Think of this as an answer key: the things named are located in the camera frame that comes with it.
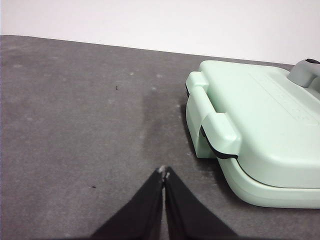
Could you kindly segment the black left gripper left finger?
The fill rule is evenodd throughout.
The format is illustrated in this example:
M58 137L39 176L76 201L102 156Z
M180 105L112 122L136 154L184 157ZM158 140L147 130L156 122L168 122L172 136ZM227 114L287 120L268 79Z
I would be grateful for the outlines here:
M95 240L158 240L162 224L165 173L165 166L155 169L132 199L91 237Z

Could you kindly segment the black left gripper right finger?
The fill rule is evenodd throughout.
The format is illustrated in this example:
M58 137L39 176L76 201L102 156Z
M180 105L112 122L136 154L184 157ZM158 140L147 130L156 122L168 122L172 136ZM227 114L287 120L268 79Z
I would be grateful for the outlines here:
M238 235L204 206L171 167L164 177L171 240L235 240Z

